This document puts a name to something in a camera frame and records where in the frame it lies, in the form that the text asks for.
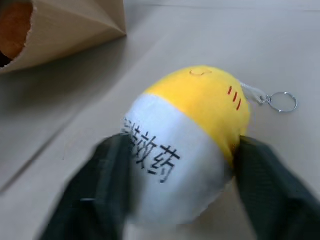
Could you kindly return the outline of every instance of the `yellow and white plush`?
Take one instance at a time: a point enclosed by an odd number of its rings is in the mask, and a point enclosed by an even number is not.
[[[133,144],[131,219],[152,228],[197,218],[231,180],[249,118],[239,81],[214,67],[188,67],[147,89],[124,119]]]

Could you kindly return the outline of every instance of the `keyring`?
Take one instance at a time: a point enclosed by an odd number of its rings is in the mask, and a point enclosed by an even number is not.
[[[294,108],[291,109],[291,110],[281,110],[277,107],[275,107],[273,104],[272,104],[272,98],[275,96],[275,95],[288,95],[289,97],[291,97],[293,100],[294,100]],[[276,92],[275,94],[273,94],[272,96],[268,96],[267,98],[267,103],[274,109],[276,110],[277,112],[279,113],[291,113],[293,112],[294,110],[296,110],[296,108],[298,107],[298,100],[296,99],[296,97],[294,95],[292,95],[291,93],[289,92],[286,92],[286,91],[280,91],[280,92]]]

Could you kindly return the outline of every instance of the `yellow fabric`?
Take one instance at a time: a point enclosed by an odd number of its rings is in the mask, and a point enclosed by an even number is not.
[[[209,66],[188,67],[164,77],[146,93],[165,99],[194,120],[233,165],[233,151],[246,132],[250,111],[232,75]]]

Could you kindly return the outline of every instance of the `brown paper bag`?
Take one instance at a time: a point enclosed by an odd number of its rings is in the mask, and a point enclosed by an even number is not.
[[[25,47],[16,59],[0,68],[0,74],[48,63],[126,35],[123,0],[32,3]]]

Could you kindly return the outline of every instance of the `white fabric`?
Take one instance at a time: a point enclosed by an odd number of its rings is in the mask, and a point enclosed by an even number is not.
[[[131,218],[136,224],[170,228],[189,223],[231,179],[231,170],[213,140],[164,99],[140,96],[127,113],[125,126],[135,145]],[[174,156],[166,153],[164,148],[169,146]],[[140,161],[144,154],[143,166]],[[171,172],[172,166],[164,164],[170,156],[169,164],[174,165]]]

